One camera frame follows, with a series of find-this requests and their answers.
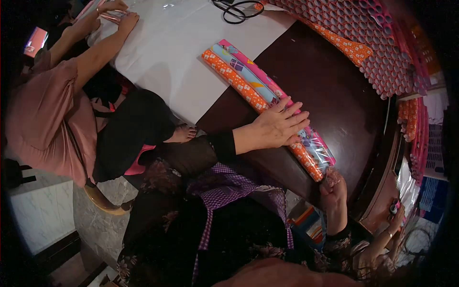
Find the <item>black pants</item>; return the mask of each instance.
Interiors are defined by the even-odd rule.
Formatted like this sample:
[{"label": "black pants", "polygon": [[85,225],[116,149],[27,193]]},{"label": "black pants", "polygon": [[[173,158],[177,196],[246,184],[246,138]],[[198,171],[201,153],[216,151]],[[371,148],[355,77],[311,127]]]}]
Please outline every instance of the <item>black pants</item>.
[{"label": "black pants", "polygon": [[144,144],[156,146],[169,139],[175,130],[171,116],[171,110],[157,94],[149,90],[129,93],[97,135],[94,180],[120,177]]}]

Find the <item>dark wooden table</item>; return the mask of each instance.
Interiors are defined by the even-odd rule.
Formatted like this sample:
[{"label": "dark wooden table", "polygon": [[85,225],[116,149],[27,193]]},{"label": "dark wooden table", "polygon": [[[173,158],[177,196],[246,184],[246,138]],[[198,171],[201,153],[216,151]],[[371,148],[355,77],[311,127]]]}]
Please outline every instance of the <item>dark wooden table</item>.
[{"label": "dark wooden table", "polygon": [[[387,101],[372,89],[358,68],[336,47],[301,22],[294,23],[255,59],[294,101],[310,111],[347,182],[348,202],[360,194],[377,155],[386,121]],[[197,122],[207,133],[252,122],[257,114],[229,87]],[[284,147],[243,155],[312,204],[318,184]]]}]

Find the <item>wooden chair leg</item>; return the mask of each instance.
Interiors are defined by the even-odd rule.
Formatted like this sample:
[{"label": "wooden chair leg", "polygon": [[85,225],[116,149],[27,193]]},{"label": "wooden chair leg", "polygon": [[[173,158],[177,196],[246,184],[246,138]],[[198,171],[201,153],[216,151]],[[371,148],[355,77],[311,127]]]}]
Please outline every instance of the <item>wooden chair leg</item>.
[{"label": "wooden chair leg", "polygon": [[90,200],[103,211],[113,215],[123,215],[131,210],[132,202],[134,199],[122,203],[121,205],[114,205],[105,197],[98,187],[84,186],[84,191]]}]

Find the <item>hand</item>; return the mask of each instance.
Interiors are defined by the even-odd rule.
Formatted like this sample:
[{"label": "hand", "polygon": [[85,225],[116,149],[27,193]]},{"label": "hand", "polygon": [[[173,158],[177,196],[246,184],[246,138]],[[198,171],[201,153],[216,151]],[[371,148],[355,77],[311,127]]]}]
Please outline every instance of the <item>hand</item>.
[{"label": "hand", "polygon": [[390,230],[393,233],[397,232],[400,225],[403,223],[403,219],[405,218],[405,207],[403,204],[400,204],[400,208],[397,210],[395,214],[394,220],[392,221],[391,225],[389,226]]},{"label": "hand", "polygon": [[281,100],[259,115],[253,123],[233,130],[236,154],[300,142],[297,132],[309,125],[309,112],[292,117],[303,104],[297,102],[284,111],[289,100],[290,97]]},{"label": "hand", "polygon": [[97,29],[99,29],[100,26],[101,26],[101,20],[96,19],[94,23],[92,24],[91,32],[96,31]]},{"label": "hand", "polygon": [[122,0],[107,1],[99,7],[101,12],[122,10],[126,11],[128,6]]},{"label": "hand", "polygon": [[347,186],[343,176],[333,167],[327,169],[326,178],[320,184],[322,208],[327,212],[346,207]]},{"label": "hand", "polygon": [[403,241],[404,238],[405,238],[405,228],[402,228],[393,237],[394,246],[398,247],[400,245],[400,243]]},{"label": "hand", "polygon": [[139,15],[137,13],[131,12],[128,13],[121,19],[121,22],[118,25],[118,31],[126,35],[126,37],[134,29],[137,21],[139,20]]}]

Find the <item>bare foot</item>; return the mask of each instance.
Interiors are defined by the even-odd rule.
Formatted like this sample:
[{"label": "bare foot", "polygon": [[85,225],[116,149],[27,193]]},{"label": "bare foot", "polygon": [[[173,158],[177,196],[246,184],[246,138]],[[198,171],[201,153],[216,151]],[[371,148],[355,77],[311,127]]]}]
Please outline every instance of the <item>bare foot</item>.
[{"label": "bare foot", "polygon": [[197,130],[188,126],[187,124],[181,124],[175,128],[174,134],[170,139],[164,142],[187,142],[196,137]]}]

